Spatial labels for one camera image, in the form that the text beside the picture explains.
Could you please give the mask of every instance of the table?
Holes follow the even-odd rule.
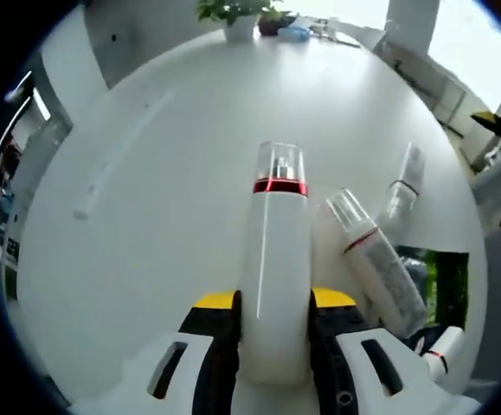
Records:
[[[92,215],[76,220],[91,170],[132,131]],[[485,250],[471,190],[432,114],[367,50],[271,39],[227,45],[214,32],[106,93],[74,126],[36,191],[18,298],[68,400],[116,385],[122,362],[177,330],[203,293],[237,285],[257,151],[267,140],[299,144],[305,154],[314,284],[358,302],[322,200],[347,186],[375,214],[407,143],[427,152],[404,243],[470,253],[466,351],[445,379],[448,390],[464,389],[485,320]]]

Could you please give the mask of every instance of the potted plant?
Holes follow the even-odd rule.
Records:
[[[271,13],[270,0],[198,0],[198,20],[210,19],[225,22],[225,38],[228,42],[252,41],[254,26],[263,13]]]

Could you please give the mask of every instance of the window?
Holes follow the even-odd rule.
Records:
[[[284,0],[279,10],[292,10],[305,16],[336,17],[341,22],[373,29],[384,29],[389,0]]]
[[[440,0],[429,55],[491,111],[501,102],[501,28],[473,0]]]

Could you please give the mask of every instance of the green object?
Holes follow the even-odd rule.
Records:
[[[277,13],[270,0],[247,0],[234,2],[232,0],[198,0],[196,6],[198,20],[225,21],[233,26],[239,16],[274,15]]]

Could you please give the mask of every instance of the plant pot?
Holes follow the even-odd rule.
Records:
[[[257,22],[257,16],[239,16],[231,26],[223,30],[225,39],[227,42],[252,42]]]

